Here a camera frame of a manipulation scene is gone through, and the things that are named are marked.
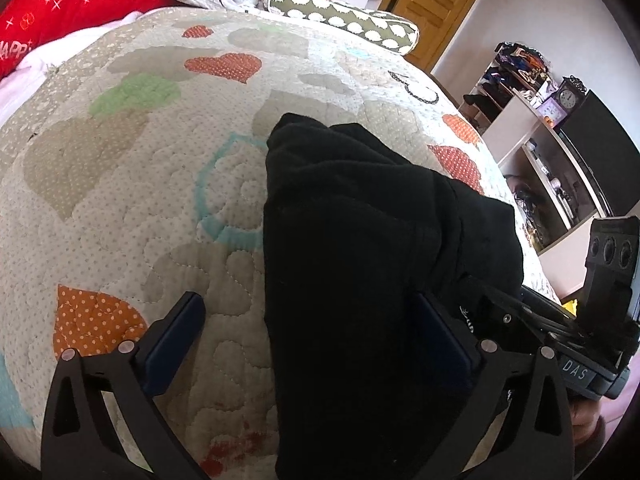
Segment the right hand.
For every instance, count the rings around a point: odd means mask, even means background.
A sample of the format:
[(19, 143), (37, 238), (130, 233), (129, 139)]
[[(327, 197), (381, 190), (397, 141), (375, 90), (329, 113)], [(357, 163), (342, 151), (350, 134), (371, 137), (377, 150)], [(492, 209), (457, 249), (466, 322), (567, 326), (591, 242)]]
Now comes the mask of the right hand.
[(605, 422), (601, 416), (601, 402), (579, 400), (570, 404), (574, 447), (600, 448), (604, 442)]

